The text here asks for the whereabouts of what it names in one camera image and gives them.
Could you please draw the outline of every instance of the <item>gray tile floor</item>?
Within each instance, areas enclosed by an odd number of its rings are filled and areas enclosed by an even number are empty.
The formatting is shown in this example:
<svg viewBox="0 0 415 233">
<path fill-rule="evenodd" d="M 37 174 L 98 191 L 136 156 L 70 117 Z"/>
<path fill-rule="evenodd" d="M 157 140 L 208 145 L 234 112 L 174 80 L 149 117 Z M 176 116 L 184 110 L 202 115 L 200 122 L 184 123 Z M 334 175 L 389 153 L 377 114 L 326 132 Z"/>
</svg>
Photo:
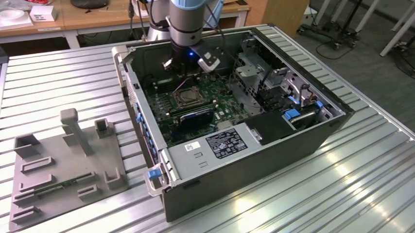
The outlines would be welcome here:
<svg viewBox="0 0 415 233">
<path fill-rule="evenodd" d="M 322 0 L 312 0 L 310 2 L 310 5 L 318 9 Z M 336 0 L 330 1 L 326 13 L 330 13 L 336 2 Z M 345 19 L 350 8 L 352 2 L 348 2 L 338 20 Z M 365 12 L 365 9 L 360 7 L 350 28 L 357 26 Z M 415 131 L 415 80 L 396 68 L 390 55 L 384 58 L 378 56 L 382 47 L 393 37 L 393 32 L 389 31 L 392 26 L 393 22 L 373 14 L 358 33 L 361 41 L 357 42 L 356 48 L 338 60 L 328 60 L 318 56 L 314 51 L 316 46 L 328 41 L 325 37 L 305 32 L 302 35 L 297 35 L 294 40 L 373 102 Z M 410 38 L 412 35 L 412 32 L 406 32 L 402 40 Z M 318 51 L 324 56 L 337 57 L 348 49 L 348 47 L 342 47 L 338 51 L 334 51 L 328 46 L 321 46 Z M 415 51 L 408 59 L 415 65 Z"/>
</svg>

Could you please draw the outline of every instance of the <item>motherboard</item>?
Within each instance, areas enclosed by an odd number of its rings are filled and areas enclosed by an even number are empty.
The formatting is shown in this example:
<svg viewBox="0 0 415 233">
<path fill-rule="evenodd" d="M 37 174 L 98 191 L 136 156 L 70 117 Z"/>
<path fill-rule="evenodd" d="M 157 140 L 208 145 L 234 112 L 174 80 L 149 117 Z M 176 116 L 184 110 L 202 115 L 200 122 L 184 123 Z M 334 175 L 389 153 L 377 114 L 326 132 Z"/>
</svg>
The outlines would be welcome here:
<svg viewBox="0 0 415 233">
<path fill-rule="evenodd" d="M 225 129 L 249 117 L 229 91 L 228 76 L 200 74 L 182 80 L 174 83 L 174 90 L 158 86 L 145 90 L 169 147 Z"/>
</svg>

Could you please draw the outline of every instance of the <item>green circuit board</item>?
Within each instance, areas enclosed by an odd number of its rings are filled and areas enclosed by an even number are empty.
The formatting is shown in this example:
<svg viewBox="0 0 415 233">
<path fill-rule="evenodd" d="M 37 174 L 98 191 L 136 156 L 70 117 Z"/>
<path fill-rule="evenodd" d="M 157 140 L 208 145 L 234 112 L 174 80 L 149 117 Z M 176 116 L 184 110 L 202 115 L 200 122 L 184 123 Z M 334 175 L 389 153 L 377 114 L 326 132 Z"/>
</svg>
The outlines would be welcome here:
<svg viewBox="0 0 415 233">
<path fill-rule="evenodd" d="M 180 88 L 174 93 L 148 91 L 146 101 L 168 146 L 217 131 L 217 124 L 229 121 L 232 125 L 248 117 L 233 95 L 228 93 L 226 78 L 200 77 L 194 85 Z M 180 117 L 204 109 L 213 109 L 213 120 L 202 128 L 180 132 Z"/>
</svg>

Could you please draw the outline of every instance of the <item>open computer tower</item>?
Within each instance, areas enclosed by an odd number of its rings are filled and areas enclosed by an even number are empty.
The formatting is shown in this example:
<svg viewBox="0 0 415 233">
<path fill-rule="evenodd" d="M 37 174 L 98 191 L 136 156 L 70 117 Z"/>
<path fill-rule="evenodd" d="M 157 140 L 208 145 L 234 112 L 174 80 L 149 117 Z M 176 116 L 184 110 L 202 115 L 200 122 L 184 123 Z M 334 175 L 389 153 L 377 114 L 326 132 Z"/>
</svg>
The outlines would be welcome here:
<svg viewBox="0 0 415 233">
<path fill-rule="evenodd" d="M 204 37 L 222 50 L 212 73 L 165 71 L 168 40 L 126 47 L 145 183 L 166 221 L 312 154 L 353 114 L 258 30 L 226 30 L 224 38 Z"/>
</svg>

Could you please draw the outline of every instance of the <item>aluminum slotted table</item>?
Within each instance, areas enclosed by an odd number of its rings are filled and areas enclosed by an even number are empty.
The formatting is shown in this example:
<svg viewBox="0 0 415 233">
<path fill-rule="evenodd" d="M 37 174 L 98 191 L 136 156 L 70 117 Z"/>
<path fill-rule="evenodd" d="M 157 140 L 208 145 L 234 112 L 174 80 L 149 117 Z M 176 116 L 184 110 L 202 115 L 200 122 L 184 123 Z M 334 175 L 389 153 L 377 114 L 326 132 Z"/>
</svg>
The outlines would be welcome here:
<svg viewBox="0 0 415 233">
<path fill-rule="evenodd" d="M 354 116 L 318 150 L 177 221 L 142 183 L 145 162 L 117 85 L 113 45 L 11 57 L 0 84 L 0 233 L 7 232 L 11 138 L 62 133 L 55 111 L 78 111 L 79 126 L 114 122 L 130 189 L 23 232 L 410 232 L 415 230 L 413 133 L 274 27 L 257 26 Z"/>
</svg>

